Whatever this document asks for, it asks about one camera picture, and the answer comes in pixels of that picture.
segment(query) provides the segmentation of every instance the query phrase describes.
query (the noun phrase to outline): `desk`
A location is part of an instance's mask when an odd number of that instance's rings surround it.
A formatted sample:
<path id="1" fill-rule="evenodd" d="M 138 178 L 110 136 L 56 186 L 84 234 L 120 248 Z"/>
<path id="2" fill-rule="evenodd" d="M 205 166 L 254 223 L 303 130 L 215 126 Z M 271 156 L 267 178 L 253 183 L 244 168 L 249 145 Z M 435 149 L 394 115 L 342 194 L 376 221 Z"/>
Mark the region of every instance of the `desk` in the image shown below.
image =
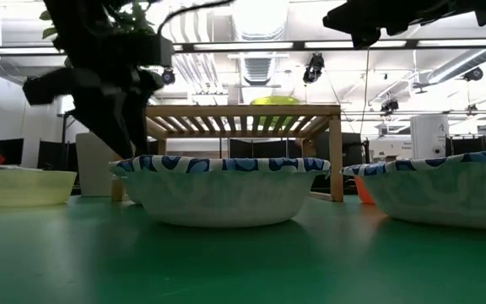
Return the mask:
<path id="1" fill-rule="evenodd" d="M 486 231 L 354 200 L 239 230 L 155 224 L 109 198 L 0 209 L 0 303 L 486 303 Z"/>

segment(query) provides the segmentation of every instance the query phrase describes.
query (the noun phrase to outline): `ceiling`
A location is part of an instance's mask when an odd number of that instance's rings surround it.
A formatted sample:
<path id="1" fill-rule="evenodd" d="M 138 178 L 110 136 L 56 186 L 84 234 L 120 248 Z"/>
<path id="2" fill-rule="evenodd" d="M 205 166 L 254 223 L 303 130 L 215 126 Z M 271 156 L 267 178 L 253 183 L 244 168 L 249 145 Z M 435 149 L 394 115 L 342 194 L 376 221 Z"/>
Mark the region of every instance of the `ceiling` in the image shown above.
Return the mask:
<path id="1" fill-rule="evenodd" d="M 272 14 L 276 7 L 272 3 L 288 0 L 260 1 L 238 0 L 245 5 L 253 6 L 247 9 L 248 18 L 258 24 L 263 23 Z M 155 4 L 149 11 L 151 20 L 158 24 L 167 12 L 174 7 L 180 7 L 181 3 L 191 1 L 164 0 Z M 283 28 L 283 39 L 287 41 L 300 40 L 349 40 L 349 35 L 326 29 L 321 24 L 325 12 L 341 5 L 344 1 L 302 1 L 291 0 L 288 3 L 286 24 Z M 0 46 L 24 46 L 45 45 L 49 41 L 41 39 L 42 31 L 50 23 L 38 20 L 44 10 L 43 3 L 0 3 Z M 235 39 L 231 15 L 234 13 L 231 7 L 210 9 L 206 13 L 208 38 L 214 42 L 233 41 Z M 170 23 L 170 30 L 163 34 L 176 42 L 197 42 L 192 35 L 185 32 L 188 20 L 174 20 Z M 183 25 L 179 34 L 174 33 L 176 23 Z M 405 33 L 394 38 L 481 38 L 486 37 L 486 26 L 478 27 L 473 14 L 463 14 L 449 19 L 442 19 L 433 24 L 419 27 L 413 26 Z M 388 39 L 385 33 L 382 39 Z M 286 58 L 276 59 L 273 77 L 268 85 L 280 86 L 279 88 L 244 88 L 248 85 L 240 75 L 240 64 L 237 59 L 229 59 L 226 53 L 209 55 L 214 60 L 217 78 L 226 90 L 225 96 L 191 96 L 194 101 L 211 103 L 250 103 L 254 98 L 264 95 L 292 95 L 309 104 L 326 104 L 341 102 L 345 111 L 366 111 L 370 109 L 380 110 L 384 99 L 376 99 L 380 93 L 394 85 L 397 81 L 412 74 L 404 85 L 397 87 L 394 96 L 400 103 L 400 110 L 462 110 L 469 103 L 479 102 L 478 109 L 486 109 L 486 63 L 480 66 L 485 76 L 480 81 L 460 81 L 451 79 L 442 84 L 425 88 L 426 94 L 414 94 L 418 90 L 411 89 L 418 73 L 433 71 L 445 63 L 460 56 L 468 50 L 417 50 L 417 51 L 342 51 L 323 52 L 325 59 L 324 73 L 314 84 L 305 86 L 302 76 L 305 65 L 311 57 L 310 52 L 287 52 L 281 54 Z M 13 77 L 38 75 L 50 69 L 61 67 L 64 57 L 1 57 L 0 69 Z M 156 94 L 160 103 L 186 104 L 189 100 L 189 85 L 180 71 L 175 70 L 176 82 L 166 86 Z M 360 115 L 349 115 L 349 120 L 356 122 L 344 122 L 346 131 L 361 131 L 365 134 L 376 133 L 376 125 L 382 123 L 379 117 L 377 121 L 361 124 Z M 409 124 L 409 116 L 394 117 L 388 119 L 388 124 L 406 126 Z M 470 122 L 458 124 L 455 122 L 459 133 L 465 133 L 471 128 L 462 128 L 466 125 L 486 125 L 486 117 Z"/>

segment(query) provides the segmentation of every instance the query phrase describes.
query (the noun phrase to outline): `air duct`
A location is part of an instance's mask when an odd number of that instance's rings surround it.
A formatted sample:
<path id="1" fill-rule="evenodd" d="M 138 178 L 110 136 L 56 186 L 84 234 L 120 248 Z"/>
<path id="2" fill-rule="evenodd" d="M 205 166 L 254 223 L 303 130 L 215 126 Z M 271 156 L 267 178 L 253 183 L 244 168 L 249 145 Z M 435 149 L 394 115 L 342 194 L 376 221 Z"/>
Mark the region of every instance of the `air duct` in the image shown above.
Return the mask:
<path id="1" fill-rule="evenodd" d="M 474 69 L 486 62 L 486 49 L 471 50 L 451 60 L 433 72 L 426 75 L 427 83 L 421 86 L 440 84 Z"/>
<path id="2" fill-rule="evenodd" d="M 234 4 L 232 24 L 237 41 L 280 41 L 288 18 L 288 0 L 246 0 Z M 240 60 L 243 79 L 250 85 L 265 85 L 275 73 L 275 58 Z"/>

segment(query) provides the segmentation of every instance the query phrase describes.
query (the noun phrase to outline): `cable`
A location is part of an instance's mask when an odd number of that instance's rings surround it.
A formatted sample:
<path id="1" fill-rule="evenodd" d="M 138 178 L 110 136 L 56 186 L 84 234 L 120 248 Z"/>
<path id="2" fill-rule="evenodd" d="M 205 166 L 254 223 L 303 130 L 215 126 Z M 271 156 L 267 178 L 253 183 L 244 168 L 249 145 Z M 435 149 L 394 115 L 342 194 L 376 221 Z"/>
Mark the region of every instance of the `cable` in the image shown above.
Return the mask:
<path id="1" fill-rule="evenodd" d="M 352 132 L 355 133 L 354 127 L 352 127 L 352 122 L 350 122 L 348 115 L 346 115 L 346 112 L 344 111 L 343 107 L 341 106 L 341 101 L 338 99 L 337 91 L 335 90 L 335 88 L 333 88 L 333 82 L 331 81 L 331 78 L 329 78 L 329 73 L 327 72 L 327 70 L 325 68 L 324 68 L 324 71 L 326 71 L 327 82 L 329 82 L 329 86 L 331 87 L 331 90 L 333 91 L 333 94 L 335 95 L 335 99 L 337 99 L 338 106 L 340 107 L 341 112 L 343 113 L 344 117 L 346 117 L 346 121 L 348 122 L 348 125 L 352 129 Z"/>
<path id="2" fill-rule="evenodd" d="M 369 56 L 370 49 L 367 48 L 367 68 L 364 72 L 364 106 L 363 114 L 361 115 L 361 128 L 359 129 L 359 133 L 363 132 L 363 122 L 365 121 L 365 110 L 367 108 L 367 89 L 369 88 Z"/>
<path id="3" fill-rule="evenodd" d="M 230 4 L 234 1 L 235 0 L 219 0 L 219 1 L 214 1 L 214 2 L 210 2 L 210 3 L 204 3 L 204 4 L 200 4 L 200 5 L 191 6 L 191 7 L 188 7 L 188 8 L 180 8 L 180 9 L 176 10 L 175 12 L 170 13 L 170 14 L 168 14 L 168 16 L 166 16 L 165 21 L 163 21 L 160 24 L 159 29 L 157 30 L 157 34 L 161 35 L 162 29 L 165 27 L 165 25 L 168 22 L 170 22 L 170 20 L 172 20 L 177 15 L 188 13 L 188 12 L 195 11 L 195 10 L 202 9 L 202 8 L 215 8 L 215 7 L 218 7 L 218 6 Z"/>

